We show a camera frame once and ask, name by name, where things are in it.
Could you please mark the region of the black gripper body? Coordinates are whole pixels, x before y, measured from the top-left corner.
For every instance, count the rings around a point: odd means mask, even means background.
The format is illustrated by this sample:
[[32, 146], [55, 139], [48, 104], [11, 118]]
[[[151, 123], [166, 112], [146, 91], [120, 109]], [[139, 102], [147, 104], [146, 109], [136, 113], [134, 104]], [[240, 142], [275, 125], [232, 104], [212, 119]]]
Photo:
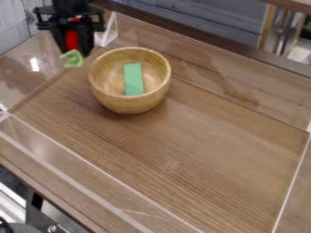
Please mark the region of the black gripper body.
[[104, 11], [98, 6], [84, 6], [72, 13], [60, 13], [53, 9], [52, 5], [36, 7], [33, 13], [37, 19], [37, 29], [49, 30], [53, 26], [64, 26], [74, 29], [80, 25], [95, 31], [106, 30], [106, 22], [103, 19]]

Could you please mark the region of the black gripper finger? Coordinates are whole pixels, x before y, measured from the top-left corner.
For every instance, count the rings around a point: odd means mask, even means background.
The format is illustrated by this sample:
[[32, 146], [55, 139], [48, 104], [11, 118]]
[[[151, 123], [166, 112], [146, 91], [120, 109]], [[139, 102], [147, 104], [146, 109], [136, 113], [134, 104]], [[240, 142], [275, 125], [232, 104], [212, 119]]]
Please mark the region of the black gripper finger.
[[87, 25], [80, 25], [78, 27], [78, 35], [79, 35], [79, 51], [83, 57], [88, 57], [95, 41], [94, 41], [94, 30]]
[[52, 27], [52, 35], [53, 35], [55, 41], [56, 41], [56, 43], [58, 43], [58, 46], [59, 46], [59, 48], [60, 48], [60, 51], [62, 51], [63, 53], [66, 53], [66, 52], [67, 52], [67, 46], [66, 46], [66, 30], [64, 30], [60, 26], [55, 25], [55, 26]]

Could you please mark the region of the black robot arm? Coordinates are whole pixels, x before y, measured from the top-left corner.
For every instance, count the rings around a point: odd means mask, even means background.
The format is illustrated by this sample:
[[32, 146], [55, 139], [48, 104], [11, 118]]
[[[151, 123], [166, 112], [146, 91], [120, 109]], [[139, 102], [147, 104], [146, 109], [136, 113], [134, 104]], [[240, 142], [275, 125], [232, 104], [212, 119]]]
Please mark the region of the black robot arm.
[[51, 0], [51, 5], [36, 7], [36, 26], [47, 30], [63, 53], [78, 50], [87, 57], [95, 46], [95, 33], [106, 31], [104, 10], [94, 0]]

